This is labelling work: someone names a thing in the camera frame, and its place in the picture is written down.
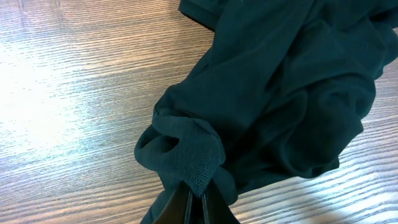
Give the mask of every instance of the wooden table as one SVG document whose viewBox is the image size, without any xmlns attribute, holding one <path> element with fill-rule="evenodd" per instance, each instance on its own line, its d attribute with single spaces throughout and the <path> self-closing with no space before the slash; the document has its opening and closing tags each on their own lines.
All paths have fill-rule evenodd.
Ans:
<svg viewBox="0 0 398 224">
<path fill-rule="evenodd" d="M 133 149 L 213 33 L 177 0 L 0 0 L 0 223 L 139 223 Z M 341 168 L 241 195 L 242 223 L 398 223 L 398 62 Z"/>
</svg>

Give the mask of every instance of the garment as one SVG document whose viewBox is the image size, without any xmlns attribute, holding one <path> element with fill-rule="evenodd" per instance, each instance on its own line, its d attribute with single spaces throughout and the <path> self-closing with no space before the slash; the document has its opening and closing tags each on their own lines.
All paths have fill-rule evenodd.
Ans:
<svg viewBox="0 0 398 224">
<path fill-rule="evenodd" d="M 214 29 L 209 51 L 170 86 L 135 148 L 165 187 L 224 200 L 290 177 L 313 178 L 363 131 L 374 80 L 398 56 L 398 0 L 182 0 Z"/>
</svg>

